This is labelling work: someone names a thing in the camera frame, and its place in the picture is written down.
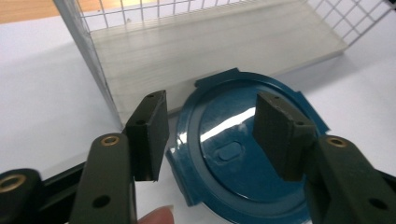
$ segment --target brass screw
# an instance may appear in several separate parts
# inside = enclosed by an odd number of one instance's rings
[[[5,184],[8,180],[16,180],[15,183]],[[25,175],[9,175],[0,180],[0,193],[5,193],[17,189],[26,180]]]
[[[116,145],[119,141],[120,141],[120,139],[117,136],[111,135],[111,136],[103,138],[100,142],[105,147],[111,147],[111,146]]]

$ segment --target blue plastic lid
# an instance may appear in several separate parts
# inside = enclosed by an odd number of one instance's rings
[[[256,97],[269,91],[328,128],[300,92],[266,76],[233,69],[196,82],[167,151],[188,205],[205,203],[234,223],[305,223],[304,181],[285,182],[252,136]]]

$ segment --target screw hole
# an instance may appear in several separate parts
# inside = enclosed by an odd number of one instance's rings
[[[107,138],[105,139],[106,143],[114,143],[117,139],[116,138]]]
[[[386,203],[382,202],[382,201],[379,200],[379,199],[371,198],[371,199],[369,199],[369,203],[370,203],[372,206],[374,206],[374,207],[376,207],[376,208],[378,208],[378,209],[381,209],[381,210],[388,210],[388,205],[387,205]]]
[[[107,195],[102,195],[97,197],[95,200],[93,200],[92,206],[94,208],[102,208],[105,207],[110,203],[110,197]]]
[[[106,138],[103,138],[101,143],[105,147],[110,147],[116,145],[120,139],[117,136],[108,136]]]
[[[9,175],[0,180],[0,193],[17,189],[26,180],[25,175]]]
[[[337,138],[337,137],[327,138],[327,143],[329,143],[335,147],[346,147],[347,146],[346,141],[342,140],[341,138]]]
[[[142,120],[142,119],[140,119],[140,120],[138,120],[137,122],[136,122],[136,124],[137,125],[143,125],[143,124],[145,124],[146,122],[144,121],[144,120]]]

